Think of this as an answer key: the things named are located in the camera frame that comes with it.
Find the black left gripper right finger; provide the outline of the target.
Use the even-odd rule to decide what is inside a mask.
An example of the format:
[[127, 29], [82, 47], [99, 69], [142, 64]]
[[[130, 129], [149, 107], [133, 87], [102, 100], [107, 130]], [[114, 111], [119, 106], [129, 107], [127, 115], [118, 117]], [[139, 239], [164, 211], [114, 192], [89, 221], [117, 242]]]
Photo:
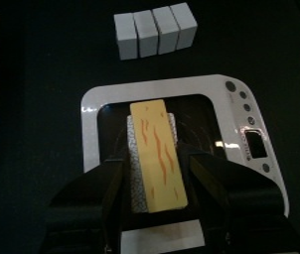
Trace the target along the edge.
[[217, 237], [224, 253], [300, 252], [300, 236], [284, 214], [277, 183], [253, 169], [210, 154], [193, 155], [189, 168], [225, 211]]

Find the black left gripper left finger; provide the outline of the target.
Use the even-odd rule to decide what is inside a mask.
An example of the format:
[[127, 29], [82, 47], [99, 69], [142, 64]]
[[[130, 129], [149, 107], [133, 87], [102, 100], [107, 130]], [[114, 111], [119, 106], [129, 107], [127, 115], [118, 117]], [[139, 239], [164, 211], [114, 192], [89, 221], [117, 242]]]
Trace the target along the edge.
[[105, 161], [56, 194], [40, 254], [119, 254], [125, 166]]

